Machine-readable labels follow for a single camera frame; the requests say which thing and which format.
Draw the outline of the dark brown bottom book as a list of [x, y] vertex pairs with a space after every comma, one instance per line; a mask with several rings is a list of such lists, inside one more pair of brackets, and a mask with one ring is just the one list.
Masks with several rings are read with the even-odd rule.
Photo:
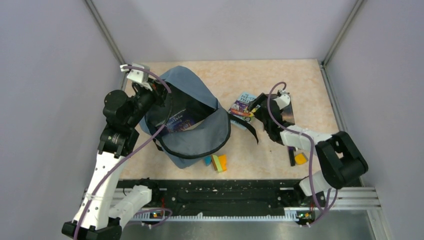
[[287, 122], [288, 124], [294, 125], [295, 124], [295, 117], [293, 113], [293, 107], [292, 102], [285, 106], [281, 111], [282, 120]]

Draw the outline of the colourful comic book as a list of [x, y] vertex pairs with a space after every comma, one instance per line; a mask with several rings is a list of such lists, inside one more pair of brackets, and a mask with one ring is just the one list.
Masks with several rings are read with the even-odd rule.
[[235, 118], [251, 124], [255, 119], [254, 114], [247, 110], [249, 103], [257, 98], [256, 95], [242, 92], [228, 110], [228, 113]]

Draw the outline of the blue student backpack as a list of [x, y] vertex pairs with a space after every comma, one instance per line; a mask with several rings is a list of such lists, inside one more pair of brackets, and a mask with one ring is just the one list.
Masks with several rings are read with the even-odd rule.
[[180, 169], [187, 168], [220, 150], [231, 136], [231, 121], [246, 127], [257, 138], [254, 127], [225, 110], [203, 81], [189, 68], [176, 66], [162, 74], [171, 89], [163, 107], [154, 105], [139, 125], [143, 132], [153, 135], [177, 112], [187, 109], [204, 117], [188, 130], [166, 133], [153, 139], [156, 148], [164, 152]]

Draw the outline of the Robinson Crusoe book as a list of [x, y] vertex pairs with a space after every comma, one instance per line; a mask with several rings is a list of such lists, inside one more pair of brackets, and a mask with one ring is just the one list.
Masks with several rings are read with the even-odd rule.
[[200, 123], [204, 117], [196, 112], [183, 109], [172, 115], [165, 124], [163, 129], [165, 134], [183, 132], [196, 124]]

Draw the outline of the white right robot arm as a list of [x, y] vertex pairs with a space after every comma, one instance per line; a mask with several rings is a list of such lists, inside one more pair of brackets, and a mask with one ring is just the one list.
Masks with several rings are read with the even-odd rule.
[[307, 206], [317, 193], [340, 190], [364, 175], [369, 166], [351, 136], [345, 131], [320, 133], [283, 120], [282, 113], [291, 104], [287, 93], [261, 93], [247, 109], [263, 124], [271, 141], [307, 151], [317, 157], [320, 170], [293, 185], [288, 203]]

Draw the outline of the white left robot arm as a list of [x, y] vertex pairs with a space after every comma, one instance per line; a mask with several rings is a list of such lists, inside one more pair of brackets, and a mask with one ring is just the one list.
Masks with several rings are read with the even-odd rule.
[[120, 174], [135, 148], [139, 133], [136, 125], [154, 105], [164, 106], [171, 89], [166, 83], [132, 83], [135, 95], [113, 90], [104, 98], [106, 125], [99, 137], [95, 168], [73, 220], [65, 222], [61, 232], [74, 240], [118, 240], [126, 224], [138, 210], [160, 202], [154, 188], [137, 185], [121, 201], [112, 205]]

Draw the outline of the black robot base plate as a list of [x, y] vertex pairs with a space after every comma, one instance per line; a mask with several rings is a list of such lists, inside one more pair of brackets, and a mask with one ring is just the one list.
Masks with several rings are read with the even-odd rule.
[[283, 216], [285, 208], [314, 206], [313, 198], [297, 188], [296, 179], [231, 180], [120, 180], [112, 204], [129, 195], [132, 188], [151, 188], [148, 208], [168, 208], [174, 217], [202, 214], [205, 217]]

